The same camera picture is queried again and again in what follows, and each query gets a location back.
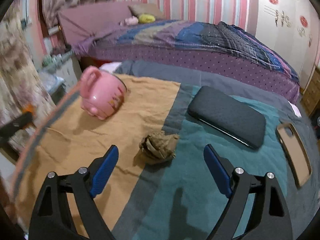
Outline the brown paper ball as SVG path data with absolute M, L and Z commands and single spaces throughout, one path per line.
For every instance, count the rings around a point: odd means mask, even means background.
M 138 157 L 148 165 L 167 163 L 176 158 L 176 147 L 180 136 L 164 131 L 152 132 L 139 143 Z

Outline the floral curtain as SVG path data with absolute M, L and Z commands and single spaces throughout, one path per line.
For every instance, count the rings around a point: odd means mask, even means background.
M 14 0 L 1 20 L 1 126 L 32 106 L 33 124 L 18 131 L 9 145 L 21 152 L 35 129 L 55 108 L 31 59 L 21 24 L 20 1 Z

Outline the black glasses case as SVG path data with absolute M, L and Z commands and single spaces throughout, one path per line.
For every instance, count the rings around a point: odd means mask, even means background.
M 201 87 L 187 113 L 251 149 L 260 148 L 264 142 L 264 115 L 215 88 Z

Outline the tan phone case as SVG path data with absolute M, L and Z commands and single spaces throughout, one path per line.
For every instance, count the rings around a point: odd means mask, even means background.
M 297 188 L 301 188 L 311 177 L 312 167 L 304 144 L 292 123 L 276 127 L 276 136 L 285 152 Z

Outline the pink piggy bank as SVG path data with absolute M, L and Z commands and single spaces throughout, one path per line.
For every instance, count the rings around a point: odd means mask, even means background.
M 81 108 L 89 115 L 105 120 L 120 109 L 127 86 L 114 74 L 90 66 L 80 78 L 79 92 Z

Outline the wooden desk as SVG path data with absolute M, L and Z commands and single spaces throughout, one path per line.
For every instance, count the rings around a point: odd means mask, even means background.
M 315 67 L 312 78 L 306 89 L 303 90 L 303 95 L 300 103 L 302 104 L 306 114 L 311 117 L 317 109 L 319 109 L 320 100 L 320 77 L 319 67 Z

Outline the purple bed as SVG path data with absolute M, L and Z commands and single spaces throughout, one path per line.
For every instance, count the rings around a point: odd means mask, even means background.
M 275 51 L 240 27 L 157 19 L 126 25 L 134 3 L 103 2 L 63 9 L 57 18 L 67 45 L 79 58 L 143 60 L 219 74 L 299 98 L 296 71 Z

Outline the pink plush toy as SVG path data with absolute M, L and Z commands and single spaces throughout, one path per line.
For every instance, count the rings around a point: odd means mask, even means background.
M 139 19 L 136 16 L 132 16 L 121 21 L 120 26 L 132 26 L 137 25 L 138 23 Z

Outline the striped plaid quilt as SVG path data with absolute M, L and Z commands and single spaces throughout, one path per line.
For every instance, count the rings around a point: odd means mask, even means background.
M 109 27 L 93 37 L 103 47 L 145 45 L 179 50 L 205 50 L 248 60 L 298 82 L 295 70 L 275 51 L 236 25 L 183 20 Z

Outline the beige pillow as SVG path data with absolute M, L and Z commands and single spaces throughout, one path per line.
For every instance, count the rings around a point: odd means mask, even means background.
M 139 17 L 142 14 L 148 14 L 154 16 L 156 20 L 165 19 L 163 12 L 161 12 L 157 5 L 153 3 L 139 3 L 129 5 L 129 9 L 132 15 L 136 17 Z

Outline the yellow plush toy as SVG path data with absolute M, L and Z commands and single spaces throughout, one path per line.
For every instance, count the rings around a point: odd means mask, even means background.
M 139 24 L 149 24 L 156 21 L 155 16 L 150 14 L 141 14 L 138 16 L 138 22 Z

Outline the white wardrobe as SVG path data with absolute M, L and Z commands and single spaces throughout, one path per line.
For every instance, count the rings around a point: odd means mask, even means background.
M 319 19 L 309 0 L 259 0 L 256 38 L 277 52 L 306 88 L 314 72 Z

